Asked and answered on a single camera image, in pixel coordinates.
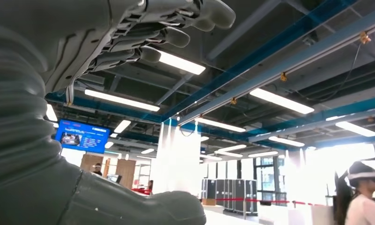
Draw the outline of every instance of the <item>monitor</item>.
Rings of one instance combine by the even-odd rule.
[[[103,154],[109,133],[110,130],[106,128],[61,120],[55,140],[63,148]]]

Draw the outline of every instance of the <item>ceiling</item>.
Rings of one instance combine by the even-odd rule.
[[[231,29],[202,32],[187,28],[183,31],[190,35],[191,41],[185,48],[169,44],[152,46],[205,66],[202,74],[191,76],[175,67],[144,60],[92,72],[75,81],[75,98],[80,99],[79,102],[75,100],[75,105],[61,102],[64,91],[47,96],[48,101],[53,103],[57,116],[111,129],[123,119],[132,120],[127,130],[116,138],[114,148],[128,152],[155,147],[161,119],[175,115],[170,112],[180,109],[177,112],[183,117],[301,51],[315,46],[333,33],[338,34],[343,27],[375,11],[375,0],[256,0],[247,1],[245,5],[231,0],[224,2],[237,15]],[[336,9],[333,9],[335,15],[330,15],[330,18],[319,26],[316,26],[316,23],[320,22],[315,21],[315,13],[308,16],[304,13],[320,10],[321,7],[321,10],[331,11],[336,8],[336,4],[339,4],[340,10],[336,12]],[[294,30],[302,30],[303,35]],[[371,41],[365,45],[356,41],[288,73],[286,81],[275,79],[262,87],[274,94],[313,107],[315,111],[303,119],[302,114],[249,94],[238,98],[235,104],[225,104],[207,113],[207,119],[245,127],[249,132],[235,138],[237,136],[232,132],[207,127],[208,132],[205,135],[210,139],[202,142],[206,153],[236,143],[248,145],[236,153],[264,151],[269,148],[285,150],[288,149],[285,145],[267,140],[250,142],[248,138],[276,131],[282,128],[280,124],[284,126],[288,121],[299,120],[300,124],[307,124],[309,120],[310,123],[321,122],[324,117],[321,120],[316,116],[323,112],[331,113],[331,110],[335,112],[335,109],[338,112],[346,110],[358,113],[375,107],[375,104],[369,105],[368,102],[375,98],[375,32],[370,38]],[[356,57],[358,45],[360,50]],[[242,75],[230,75],[225,82],[224,74],[247,58],[252,61],[252,68]],[[88,97],[83,92],[86,88],[158,105],[160,110],[157,114],[144,110],[136,112],[136,109],[124,105]],[[194,99],[199,96],[199,91],[209,94]],[[185,102],[193,104],[181,108]],[[375,116],[352,122],[375,131]],[[281,137],[312,146],[325,146],[324,143],[355,136],[357,134],[329,125]]]

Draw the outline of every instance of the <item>fluorescent light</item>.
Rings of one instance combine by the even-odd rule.
[[[224,128],[224,129],[232,130],[232,131],[236,131],[236,132],[244,132],[244,131],[246,131],[245,128],[235,127],[235,126],[232,126],[232,125],[229,125],[229,124],[219,123],[219,122],[215,122],[215,121],[212,121],[212,120],[207,120],[207,119],[204,119],[204,118],[197,118],[196,122],[204,123],[204,124],[208,124],[208,125],[211,125],[211,126],[215,126],[215,127],[219,127],[219,128]]]
[[[332,116],[332,117],[326,118],[325,121],[336,120],[336,119],[343,118],[343,117],[345,117],[345,116]]]
[[[144,150],[144,151],[142,151],[141,152],[141,154],[148,154],[148,153],[150,153],[150,152],[153,152],[154,151],[154,149],[147,149],[147,150]]]
[[[231,147],[227,147],[227,148],[223,148],[223,149],[218,149],[218,151],[233,151],[233,150],[237,150],[237,149],[243,149],[243,148],[246,148],[247,146],[245,144],[240,144],[240,145],[236,145],[236,146],[231,146]]]
[[[200,75],[205,70],[205,67],[194,62],[184,60],[182,58],[179,58],[177,56],[171,55],[163,51],[158,52],[161,53],[160,62],[162,63],[168,64],[170,66],[185,70],[196,75]]]
[[[235,154],[235,153],[231,153],[231,152],[228,152],[228,151],[215,151],[216,154],[221,154],[221,155],[225,155],[225,156],[232,156],[232,157],[238,157],[238,158],[241,158],[242,155],[241,154]]]
[[[268,152],[250,154],[250,155],[248,155],[248,157],[256,158],[256,157],[274,156],[274,155],[277,155],[277,154],[278,154],[277,151],[268,151]]]
[[[114,143],[113,142],[107,142],[105,145],[104,145],[104,147],[105,148],[107,148],[107,149],[109,149],[111,146],[113,146],[114,145]]]
[[[212,160],[222,160],[221,157],[215,157],[215,156],[208,156],[208,155],[200,155],[201,158],[207,158],[207,159],[212,159]]]
[[[149,104],[146,104],[146,103],[129,100],[129,99],[126,99],[126,98],[123,98],[123,97],[108,95],[108,94],[101,93],[101,92],[94,91],[94,90],[85,89],[84,93],[86,95],[89,95],[89,96],[92,96],[92,97],[101,98],[101,99],[104,99],[104,100],[109,100],[109,101],[117,102],[117,103],[124,104],[124,105],[130,105],[130,106],[141,108],[141,109],[147,109],[147,110],[150,110],[150,111],[156,112],[160,109],[158,106],[155,106],[155,105],[149,105]]]
[[[201,142],[204,142],[204,141],[206,141],[206,140],[208,140],[209,139],[209,137],[207,137],[207,136],[202,136],[201,137]]]
[[[294,102],[292,100],[273,94],[263,89],[255,89],[251,91],[250,94],[257,98],[266,100],[268,102],[272,102],[285,108],[297,111],[298,113],[308,114],[314,111],[314,109],[311,107],[302,105],[300,103]]]
[[[275,136],[269,137],[269,140],[274,141],[274,142],[293,145],[293,146],[296,146],[296,147],[303,147],[304,146],[304,144],[301,143],[301,142],[296,142],[296,141],[292,141],[292,140],[288,140],[288,139],[284,139],[284,138],[279,138],[279,137],[275,137]]]
[[[146,156],[137,156],[138,158],[145,158],[145,159],[155,159],[153,157],[146,157]]]
[[[375,136],[375,132],[372,130],[365,129],[363,127],[357,126],[355,124],[352,124],[350,122],[339,122],[335,124],[336,126],[343,128],[345,130],[349,130],[351,132],[357,133],[359,135],[365,136],[365,137],[373,137]]]
[[[127,126],[129,126],[131,124],[131,122],[129,120],[123,120],[121,121],[121,123],[116,127],[116,129],[114,129],[114,133],[121,133],[123,132]]]
[[[238,143],[238,142],[231,141],[231,140],[227,140],[227,139],[222,139],[221,141],[223,141],[223,142],[228,142],[228,143],[232,143],[232,144],[237,144],[237,143]]]
[[[56,117],[56,114],[52,108],[52,105],[47,104],[47,117],[51,121],[58,121],[58,118]]]

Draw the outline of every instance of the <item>wall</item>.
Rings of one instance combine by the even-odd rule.
[[[134,160],[119,159],[117,162],[116,174],[122,176],[121,185],[129,189],[132,188],[135,165]]]
[[[80,168],[85,171],[94,171],[94,165],[102,163],[103,156],[85,154],[82,156]]]

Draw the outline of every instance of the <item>cable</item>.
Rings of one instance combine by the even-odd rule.
[[[354,60],[353,60],[353,63],[351,64],[351,67],[350,67],[350,70],[349,72],[347,73],[344,81],[340,84],[340,86],[338,87],[338,89],[336,89],[333,93],[331,93],[328,97],[326,98],[320,98],[320,99],[315,99],[315,98],[308,98],[306,96],[304,96],[303,94],[301,94],[300,92],[298,92],[297,90],[295,90],[295,92],[297,94],[299,94],[300,96],[302,96],[303,98],[309,100],[309,101],[327,101],[329,99],[331,99],[332,97],[334,97],[337,93],[339,93],[340,90],[342,90],[342,88],[344,87],[344,85],[346,84],[346,82],[348,81],[348,79],[350,78],[350,75],[354,69],[354,66],[355,66],[355,63],[357,61],[357,57],[358,57],[358,53],[360,52],[360,49],[361,49],[361,44],[358,45],[357,47],[357,52],[355,53],[355,57],[354,57]]]
[[[192,135],[192,134],[194,133],[194,130],[193,130],[193,131],[191,131],[190,134],[185,135],[185,134],[183,133],[183,131],[182,131],[182,128],[180,128],[179,130],[180,130],[180,133],[181,133],[183,136],[185,136],[185,137],[189,137],[190,135]]]

